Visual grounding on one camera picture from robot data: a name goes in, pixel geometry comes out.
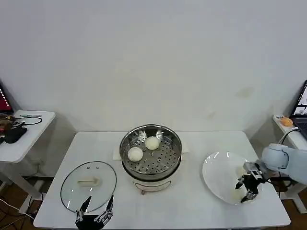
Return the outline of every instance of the laptop screen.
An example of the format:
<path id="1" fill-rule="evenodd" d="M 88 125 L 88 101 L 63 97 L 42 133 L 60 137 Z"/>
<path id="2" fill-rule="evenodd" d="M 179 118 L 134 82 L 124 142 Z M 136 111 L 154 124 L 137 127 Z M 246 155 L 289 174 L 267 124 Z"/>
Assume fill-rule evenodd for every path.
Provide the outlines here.
<path id="1" fill-rule="evenodd" d="M 305 81 L 305 84 L 297 99 L 297 103 L 293 109 L 291 116 L 306 116 L 307 117 L 307 81 Z"/>
<path id="2" fill-rule="evenodd" d="M 11 114 L 13 108 L 7 99 L 2 86 L 0 85 L 0 114 Z"/>

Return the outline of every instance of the robotic arm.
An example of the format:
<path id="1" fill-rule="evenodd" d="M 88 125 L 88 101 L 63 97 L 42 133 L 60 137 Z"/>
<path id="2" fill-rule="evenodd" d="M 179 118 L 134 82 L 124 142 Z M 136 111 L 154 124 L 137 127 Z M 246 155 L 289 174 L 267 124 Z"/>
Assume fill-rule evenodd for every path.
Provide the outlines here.
<path id="1" fill-rule="evenodd" d="M 245 162 L 242 175 L 235 189 L 245 186 L 247 193 L 241 203 L 254 199 L 258 194 L 258 185 L 266 183 L 270 173 L 281 172 L 293 180 L 307 184 L 307 150 L 292 149 L 285 145 L 270 144 L 263 150 L 261 160 Z"/>
<path id="2" fill-rule="evenodd" d="M 87 200 L 82 204 L 80 210 L 76 210 L 76 226 L 79 230 L 100 230 L 102 229 L 113 217 L 113 195 L 111 196 L 106 210 L 100 215 L 84 215 L 87 207 L 90 204 L 92 197 L 89 196 Z"/>

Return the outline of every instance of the white wall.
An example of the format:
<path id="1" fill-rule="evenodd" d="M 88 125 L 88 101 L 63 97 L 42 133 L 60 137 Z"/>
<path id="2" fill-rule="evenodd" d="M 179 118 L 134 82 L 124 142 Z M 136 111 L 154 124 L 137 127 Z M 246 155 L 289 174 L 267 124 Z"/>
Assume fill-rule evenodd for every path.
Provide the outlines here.
<path id="1" fill-rule="evenodd" d="M 75 130 L 159 123 L 244 130 L 263 144 L 269 117 L 306 79 L 306 9 L 304 0 L 2 0 L 0 79 L 23 109 L 57 112 L 49 175 Z"/>

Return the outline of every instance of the white plate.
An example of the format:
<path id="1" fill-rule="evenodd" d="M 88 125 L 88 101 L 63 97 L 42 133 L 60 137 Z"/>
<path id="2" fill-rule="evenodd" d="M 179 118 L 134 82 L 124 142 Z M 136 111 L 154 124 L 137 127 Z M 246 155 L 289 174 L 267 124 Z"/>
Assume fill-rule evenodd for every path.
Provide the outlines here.
<path id="1" fill-rule="evenodd" d="M 243 164 L 246 161 L 231 152 L 216 152 L 207 157 L 202 166 L 202 175 L 209 189 L 218 198 L 229 204 L 241 204 L 241 199 L 247 192 L 246 188 L 243 185 L 240 189 L 235 190 L 235 187 L 238 178 L 245 173 Z M 262 191 L 262 184 L 258 186 L 258 190 L 259 193 Z"/>

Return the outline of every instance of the cable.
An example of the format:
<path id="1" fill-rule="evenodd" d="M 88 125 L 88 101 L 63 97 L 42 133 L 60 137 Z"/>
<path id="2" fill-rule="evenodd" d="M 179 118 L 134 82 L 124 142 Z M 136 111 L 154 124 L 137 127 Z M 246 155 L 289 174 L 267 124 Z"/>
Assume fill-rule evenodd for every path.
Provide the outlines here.
<path id="1" fill-rule="evenodd" d="M 1 229 L 0 229 L 0 230 L 6 229 L 8 226 L 10 226 L 10 225 L 12 225 L 13 223 L 15 223 L 15 222 L 17 222 L 17 221 L 19 221 L 19 220 L 21 220 L 21 219 L 24 219 L 24 218 L 26 218 L 26 216 L 20 217 L 19 219 L 13 221 L 13 222 L 10 223 L 10 224 L 6 224 L 6 225 L 4 225 L 4 226 L 1 226 L 1 227 L 0 227 Z"/>
<path id="2" fill-rule="evenodd" d="M 32 119 L 39 119 L 39 121 L 38 122 L 36 122 L 36 123 L 30 123 L 30 124 L 28 124 L 28 123 L 26 123 L 26 122 L 22 122 L 19 126 L 31 126 L 31 125 L 37 125 L 37 124 L 39 124 L 39 123 L 41 123 L 42 121 L 43 121 L 43 119 L 42 118 L 40 118 L 40 117 L 33 117 L 33 116 L 28 116 L 28 117 L 21 117 L 21 118 L 16 118 L 16 120 L 17 119 L 27 119 L 27 118 L 32 118 Z"/>
<path id="3" fill-rule="evenodd" d="M 2 217 L 2 218 L 0 219 L 0 223 L 1 223 L 7 216 L 8 216 L 8 214 L 5 214 L 4 217 Z"/>
<path id="4" fill-rule="evenodd" d="M 4 211 L 2 208 L 0 208 L 0 211 L 2 211 L 3 213 L 5 213 L 6 215 L 10 216 L 10 217 L 22 217 L 24 215 L 14 215 L 14 214 L 10 214 L 10 207 L 8 207 L 7 211 Z"/>
<path id="5" fill-rule="evenodd" d="M 298 131 L 298 127 L 294 127 L 292 128 L 290 131 L 288 131 L 287 133 L 285 133 L 283 135 L 283 137 L 278 141 L 277 144 L 283 144 L 284 140 L 286 139 L 286 137 L 288 136 L 289 133 L 293 132 L 293 131 Z"/>
<path id="6" fill-rule="evenodd" d="M 4 200 L 0 199 L 0 201 L 2 201 L 3 203 L 5 203 L 6 205 L 8 205 L 8 206 L 10 206 L 10 207 L 12 207 L 12 208 L 15 208 L 15 209 L 18 210 L 18 211 L 20 211 L 18 208 L 14 207 L 14 206 L 12 206 L 12 205 L 10 205 L 10 204 L 8 204 L 8 203 L 6 203 Z M 25 213 L 25 215 L 28 216 L 28 217 L 30 217 L 31 219 L 34 220 L 34 218 L 33 218 L 32 216 L 30 216 L 30 215 L 28 215 L 28 214 L 26 214 L 26 213 Z"/>
<path id="7" fill-rule="evenodd" d="M 30 209 L 30 206 L 31 206 L 31 200 L 32 200 L 32 197 L 30 197 L 29 204 L 28 204 L 28 208 L 27 208 L 26 212 L 28 212 L 28 210 Z M 23 229 L 23 227 L 24 227 L 24 223 L 25 223 L 25 219 L 23 220 L 23 223 L 21 224 L 20 230 L 22 230 L 22 229 Z"/>

